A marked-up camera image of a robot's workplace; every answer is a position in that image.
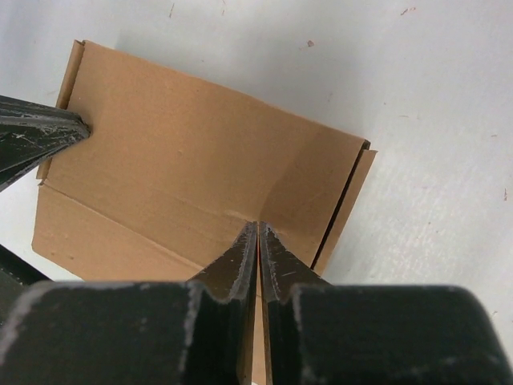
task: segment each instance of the brown cardboard box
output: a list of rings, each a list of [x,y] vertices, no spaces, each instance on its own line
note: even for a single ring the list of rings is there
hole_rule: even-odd
[[[86,280],[186,280],[255,220],[321,273],[375,155],[362,138],[91,42],[75,42],[58,107],[92,136],[38,170],[33,247]]]

